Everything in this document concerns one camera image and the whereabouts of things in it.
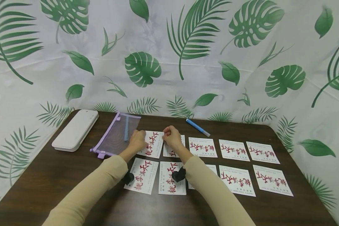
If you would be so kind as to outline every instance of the blue pen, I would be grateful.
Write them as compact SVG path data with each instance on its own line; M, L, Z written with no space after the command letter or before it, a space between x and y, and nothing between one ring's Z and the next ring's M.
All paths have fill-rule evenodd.
M200 131L201 133L203 133L205 136L210 137L210 134L207 133L204 129L202 129L201 127L199 127L196 123L194 123L193 121L186 119L186 122L188 124L190 124L191 126L193 126L194 128L198 129L198 131Z

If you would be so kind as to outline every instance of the card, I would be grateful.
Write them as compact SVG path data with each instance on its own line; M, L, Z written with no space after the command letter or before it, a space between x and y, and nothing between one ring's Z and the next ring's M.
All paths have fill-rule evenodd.
M234 159L250 162L244 143L218 140L220 143L221 154L224 159Z
M159 159L163 145L163 135L163 132L146 131L145 141L148 145L146 148L138 152L138 154Z
M246 141L251 159L259 162L280 164L271 145Z
M151 195L157 168L158 162L136 158L131 169L134 181L124 185L124 189Z
M216 165L207 165L208 168L210 168L210 170L212 170L216 175L217 175L217 168L216 168ZM188 189L193 189L195 190L195 188L190 184L188 183Z
M182 144L184 146L185 145L185 136L181 135L181 141ZM166 142L163 143L163 157L175 157L175 158L179 158L176 153L172 150L172 148L170 146L167 145Z
M253 165L260 190L294 196L281 170Z
M217 158L214 140L205 138L188 138L190 152L199 157Z
M228 166L219 166L220 178L232 193L256 197L249 171Z
M182 162L161 162L159 167L158 194L160 195L186 195L185 180L180 182L172 179L172 173L179 171Z

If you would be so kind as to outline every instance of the white device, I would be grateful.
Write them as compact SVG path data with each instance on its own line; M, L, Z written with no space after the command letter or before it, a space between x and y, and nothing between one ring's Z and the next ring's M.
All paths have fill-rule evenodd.
M75 152L99 118L97 111L80 110L55 138L51 146L55 150Z

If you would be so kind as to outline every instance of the dark brown table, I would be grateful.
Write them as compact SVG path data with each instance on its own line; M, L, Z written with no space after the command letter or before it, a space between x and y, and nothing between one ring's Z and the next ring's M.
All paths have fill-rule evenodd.
M89 152L105 133L115 114L100 112L100 118L76 152L54 150L51 143L77 111L70 114L55 135L48 141L27 170L0 202L0 226L38 226L72 188L102 162L95 153ZM281 141L269 126L223 123L194 120L211 134L218 158L202 158L206 164L231 166L247 169L255 189L256 197L236 195L257 226L336 226L335 221L321 203L300 169L296 166ZM203 137L184 119L142 116L138 129L162 131L174 125L181 134L188 137ZM252 141L272 145L279 164L244 162L223 159L219 139ZM179 161L178 158L160 157L155 161ZM134 159L129 162L131 169ZM294 197L259 190L252 165L279 169L284 172ZM90 226L201 226L218 225L213 212L196 190L189 190L186 196L158 195L158 174L152 195L123 189L120 182L103 195L90 212L84 225Z

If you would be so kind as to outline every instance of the beige long-sleeve shirt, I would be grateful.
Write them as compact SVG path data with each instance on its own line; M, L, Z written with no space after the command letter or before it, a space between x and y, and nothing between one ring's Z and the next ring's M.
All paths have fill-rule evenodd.
M205 198L220 226L255 226L233 193L199 157L191 157L184 168L186 179ZM43 226L82 226L95 203L127 171L127 163L118 155L104 160L51 210Z

